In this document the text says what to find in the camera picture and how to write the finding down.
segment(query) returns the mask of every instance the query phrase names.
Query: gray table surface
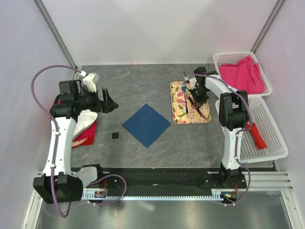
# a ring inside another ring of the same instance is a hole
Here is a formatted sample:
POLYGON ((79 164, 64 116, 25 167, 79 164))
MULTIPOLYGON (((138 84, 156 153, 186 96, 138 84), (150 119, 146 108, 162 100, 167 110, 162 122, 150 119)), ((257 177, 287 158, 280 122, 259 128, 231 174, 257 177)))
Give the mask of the gray table surface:
MULTIPOLYGON (((210 123, 178 125, 172 117, 170 83, 183 81, 183 70, 194 71, 199 66, 214 70, 213 64, 83 66, 82 70, 99 74, 97 88, 108 88, 119 108, 98 115, 93 145, 72 149, 71 166, 98 163, 102 167, 219 167, 224 135, 215 108, 217 97, 208 93, 210 123), (122 127, 144 104, 172 123, 149 148, 122 127), (112 139, 112 132, 119 132, 119 139, 112 139)), ((249 166, 272 167, 272 163, 249 166)))
POLYGON ((122 200, 111 205, 73 203, 70 215, 43 204, 36 229, 291 229, 280 192, 255 193, 235 207, 212 201, 122 200))

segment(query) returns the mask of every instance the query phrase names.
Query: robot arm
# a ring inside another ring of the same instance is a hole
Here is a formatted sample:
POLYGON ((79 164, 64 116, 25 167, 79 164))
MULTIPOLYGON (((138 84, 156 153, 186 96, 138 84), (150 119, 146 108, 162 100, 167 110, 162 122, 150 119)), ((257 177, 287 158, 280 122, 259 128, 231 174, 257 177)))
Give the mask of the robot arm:
MULTIPOLYGON (((221 162, 222 181, 230 182, 241 177, 241 167, 236 161, 235 148, 237 148, 237 159, 240 160, 241 138, 242 132, 237 135, 242 128, 245 127, 249 120, 247 109, 241 99, 232 93, 226 85, 218 81, 220 77, 216 72, 207 72, 204 67, 197 68, 194 73, 210 75, 213 78, 194 77, 190 81, 190 92, 197 103, 198 107, 204 100, 208 98, 207 91, 212 91, 219 99, 219 122, 224 128, 224 157, 221 162)), ((246 91, 238 91, 248 103, 248 95, 246 91)))
POLYGON ((83 188, 95 181, 102 173, 100 165, 83 166, 75 174, 71 171, 71 146, 73 133, 81 111, 90 109, 93 112, 109 113, 118 105, 110 98, 108 90, 103 88, 103 101, 99 100, 95 83, 99 79, 97 73, 86 76, 81 73, 83 80, 61 81, 60 94, 56 97, 50 114, 55 118, 59 132, 56 132, 55 123, 51 121, 52 134, 47 163, 42 177, 36 177, 33 186, 44 201, 54 203, 51 194, 51 168, 54 169, 56 197, 59 203, 79 201, 83 188), (55 163, 52 163, 54 146, 58 135, 58 145, 55 163))

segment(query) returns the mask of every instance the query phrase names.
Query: small black square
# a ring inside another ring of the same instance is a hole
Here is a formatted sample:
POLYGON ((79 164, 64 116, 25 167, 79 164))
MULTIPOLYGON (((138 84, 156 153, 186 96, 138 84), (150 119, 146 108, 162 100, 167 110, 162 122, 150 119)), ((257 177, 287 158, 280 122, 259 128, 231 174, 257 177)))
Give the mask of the small black square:
POLYGON ((119 133, 116 132, 116 133, 112 133, 112 139, 117 139, 119 138, 119 133))

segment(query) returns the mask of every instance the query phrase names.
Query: white wall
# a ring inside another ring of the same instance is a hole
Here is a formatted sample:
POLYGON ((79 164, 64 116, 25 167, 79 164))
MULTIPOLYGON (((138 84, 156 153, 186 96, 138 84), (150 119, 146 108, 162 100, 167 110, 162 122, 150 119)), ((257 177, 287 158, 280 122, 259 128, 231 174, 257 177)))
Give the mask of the white wall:
POLYGON ((272 94, 266 103, 288 146, 288 171, 305 214, 305 1, 286 1, 257 52, 272 94))
POLYGON ((250 50, 276 0, 43 0, 78 65, 213 63, 250 50))
MULTIPOLYGON (((31 96, 31 80, 41 68, 67 64, 32 0, 2 0, 0 7, 0 228, 22 226, 33 178, 44 167, 50 120, 31 96)), ((35 89, 50 108, 67 70, 49 70, 35 89)))

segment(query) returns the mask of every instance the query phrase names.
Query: metal floor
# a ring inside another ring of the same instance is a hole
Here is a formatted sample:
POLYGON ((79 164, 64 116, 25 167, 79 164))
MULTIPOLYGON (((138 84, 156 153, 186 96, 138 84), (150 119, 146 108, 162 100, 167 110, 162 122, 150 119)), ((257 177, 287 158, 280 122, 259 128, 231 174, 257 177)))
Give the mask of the metal floor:
POLYGON ((83 204, 72 208, 66 219, 47 216, 46 212, 56 215, 55 206, 43 204, 36 229, 292 228, 279 192, 248 193, 235 207, 209 201, 126 200, 108 206, 83 204))

